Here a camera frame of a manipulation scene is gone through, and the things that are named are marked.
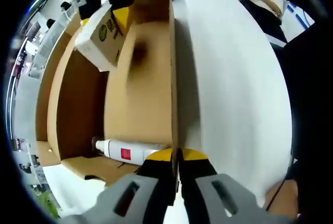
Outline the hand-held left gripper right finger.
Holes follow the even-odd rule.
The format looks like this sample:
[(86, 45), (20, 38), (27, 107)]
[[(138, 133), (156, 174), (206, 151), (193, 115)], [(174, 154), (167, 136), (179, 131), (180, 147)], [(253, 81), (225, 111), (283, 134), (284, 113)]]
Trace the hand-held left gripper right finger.
[(178, 150), (182, 197), (189, 223), (288, 223), (257, 204), (255, 195), (227, 174), (218, 174), (208, 157)]

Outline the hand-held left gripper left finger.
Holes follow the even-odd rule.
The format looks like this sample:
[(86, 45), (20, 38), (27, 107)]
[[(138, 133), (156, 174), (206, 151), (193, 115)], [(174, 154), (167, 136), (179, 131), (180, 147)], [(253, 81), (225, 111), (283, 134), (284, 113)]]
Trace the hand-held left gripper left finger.
[(147, 156), (134, 174), (127, 174), (103, 191), (96, 204), (58, 223), (163, 223), (173, 205), (177, 176), (171, 148)]

